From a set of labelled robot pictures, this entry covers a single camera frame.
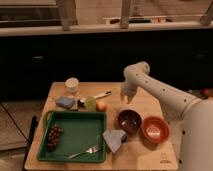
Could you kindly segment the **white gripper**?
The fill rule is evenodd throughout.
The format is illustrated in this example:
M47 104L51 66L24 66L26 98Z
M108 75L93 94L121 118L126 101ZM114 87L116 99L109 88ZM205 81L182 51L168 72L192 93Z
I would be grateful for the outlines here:
M132 82L125 80L121 84L121 95L126 96L127 104L130 104L137 93L137 86Z

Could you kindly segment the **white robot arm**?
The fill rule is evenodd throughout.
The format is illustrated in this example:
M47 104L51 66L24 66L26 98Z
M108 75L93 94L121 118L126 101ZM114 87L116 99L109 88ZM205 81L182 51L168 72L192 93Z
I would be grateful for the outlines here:
M179 171L213 171L213 100L201 99L149 76L146 62L123 70L121 99L130 103L139 87L176 111L184 120Z

